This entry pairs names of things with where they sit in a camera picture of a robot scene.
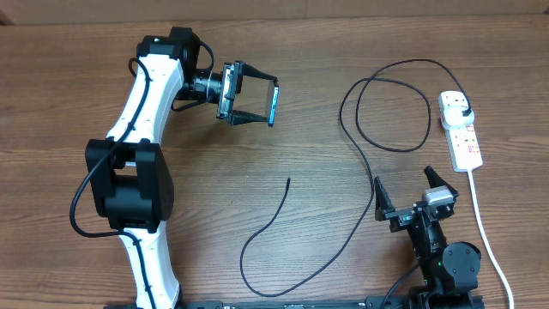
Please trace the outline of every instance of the white cable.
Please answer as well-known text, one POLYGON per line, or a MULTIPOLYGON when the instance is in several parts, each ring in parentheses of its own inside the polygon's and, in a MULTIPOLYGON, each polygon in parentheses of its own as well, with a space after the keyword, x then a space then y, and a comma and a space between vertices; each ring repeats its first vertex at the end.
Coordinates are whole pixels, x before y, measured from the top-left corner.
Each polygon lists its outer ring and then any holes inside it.
POLYGON ((482 220, 480 219, 479 203, 477 202, 477 193, 474 189, 473 172, 471 170, 467 170, 467 175, 469 177, 469 185, 471 186, 471 197, 473 198, 474 216, 477 218, 480 236, 482 237, 482 241, 484 242, 486 251, 488 251, 488 256, 490 257, 492 264, 494 264, 494 268, 498 272, 498 275, 501 278, 501 282, 505 286, 505 291, 507 291, 507 297, 509 298, 509 309, 515 309, 515 301, 513 300, 513 292, 511 291, 511 286, 507 282, 507 278, 505 278, 504 272, 499 267, 498 261, 496 261, 496 257, 494 257, 490 244, 488 243, 488 238, 486 237, 484 227, 482 226, 482 220))

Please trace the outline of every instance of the wooden table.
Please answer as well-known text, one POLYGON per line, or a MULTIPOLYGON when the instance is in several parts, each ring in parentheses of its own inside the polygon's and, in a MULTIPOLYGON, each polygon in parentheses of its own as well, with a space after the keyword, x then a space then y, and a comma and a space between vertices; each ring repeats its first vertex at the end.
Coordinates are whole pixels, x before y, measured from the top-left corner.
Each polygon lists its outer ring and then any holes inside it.
MULTIPOLYGON (((275 127, 230 127, 215 106, 173 113, 162 145, 176 186, 168 224, 172 265, 186 300, 259 301, 243 284, 244 242, 292 186, 279 218, 250 245, 245 270, 265 293, 288 288, 341 247, 370 196, 364 164, 337 112, 361 77, 407 58, 447 64, 477 115, 485 165, 475 171, 492 248, 517 307, 549 297, 549 18, 537 16, 364 18, 308 21, 163 22, 0 27, 0 307, 101 308, 131 302, 135 285, 119 239, 84 239, 69 224, 69 203, 86 174, 84 148, 118 119, 133 78, 127 61, 146 34, 193 27, 212 46, 215 70, 243 59, 281 81, 275 127)), ((199 66, 208 57, 202 55, 199 66)), ((467 176, 452 171, 437 96, 455 89, 438 67, 410 64, 383 76, 410 82, 433 104, 423 148, 393 154, 361 141, 395 205, 408 207, 428 186, 432 165, 462 195, 443 222, 449 242, 483 253, 480 287, 488 307, 505 307, 502 284, 477 229, 467 176)), ((237 104, 260 112, 266 84, 244 80, 237 104)), ((353 126, 353 105, 344 121, 353 126)), ((376 83, 360 113, 380 143, 417 144, 425 103, 414 92, 376 83)), ((89 188, 77 218, 108 229, 89 188)), ((385 294, 415 263, 406 233, 391 233, 369 211, 343 254, 320 276, 280 300, 361 299, 385 294)), ((421 284, 415 274, 399 289, 421 284)))

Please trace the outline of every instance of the power strip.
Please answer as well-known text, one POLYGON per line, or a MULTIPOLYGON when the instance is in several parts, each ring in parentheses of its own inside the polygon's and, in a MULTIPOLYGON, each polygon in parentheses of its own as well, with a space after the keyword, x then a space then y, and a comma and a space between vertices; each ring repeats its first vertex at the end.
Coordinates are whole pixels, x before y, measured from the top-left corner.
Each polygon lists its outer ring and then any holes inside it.
POLYGON ((468 103, 463 93, 459 91, 445 91, 441 93, 438 96, 438 104, 440 106, 440 120, 446 132, 452 167, 456 172, 467 172, 468 174, 474 216, 479 226, 480 237, 484 242, 494 268, 505 286, 505 291, 509 298, 509 308, 514 309, 515 301, 513 300, 511 287, 507 282, 507 278, 505 278, 504 272, 499 267, 498 261, 496 261, 496 257, 488 243, 482 219, 480 218, 479 203, 474 188, 473 170, 482 165, 482 156, 480 155, 479 140, 473 126, 474 114, 471 112, 469 116, 462 115, 462 111, 468 108, 468 103))

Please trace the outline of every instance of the white power strip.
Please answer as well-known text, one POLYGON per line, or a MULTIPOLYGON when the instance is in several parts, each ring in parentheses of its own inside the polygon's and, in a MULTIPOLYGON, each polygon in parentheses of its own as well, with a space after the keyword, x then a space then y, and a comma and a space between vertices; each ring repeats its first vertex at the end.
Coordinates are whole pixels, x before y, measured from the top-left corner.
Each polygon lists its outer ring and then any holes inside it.
POLYGON ((462 116, 462 111, 468 108, 468 103, 463 93, 459 91, 445 91, 441 93, 438 96, 438 104, 440 106, 440 120, 446 132, 452 167, 456 172, 467 172, 468 174, 474 216, 479 226, 480 236, 482 237, 488 256, 505 286, 505 291, 509 298, 509 308, 514 309, 515 301, 513 300, 511 287, 507 282, 507 278, 505 278, 505 274, 499 267, 496 257, 494 257, 480 218, 479 204, 474 188, 473 170, 482 165, 482 156, 480 154, 479 140, 473 127, 474 114, 471 112, 467 117, 462 116))

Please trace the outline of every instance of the power plug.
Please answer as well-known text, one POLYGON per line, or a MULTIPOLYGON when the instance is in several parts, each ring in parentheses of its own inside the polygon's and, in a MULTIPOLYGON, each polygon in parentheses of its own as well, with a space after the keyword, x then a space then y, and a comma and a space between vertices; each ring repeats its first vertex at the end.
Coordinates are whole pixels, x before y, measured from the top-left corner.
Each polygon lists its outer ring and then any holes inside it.
POLYGON ((468 108, 465 96, 459 91, 445 91, 438 97, 438 104, 454 171, 466 172, 480 167, 482 156, 473 126, 474 112, 468 116, 462 113, 468 108))
POLYGON ((473 111, 467 116, 463 116, 463 111, 468 109, 468 102, 463 93, 459 91, 444 91, 438 96, 438 104, 440 105, 440 119, 446 130, 473 124, 473 111))

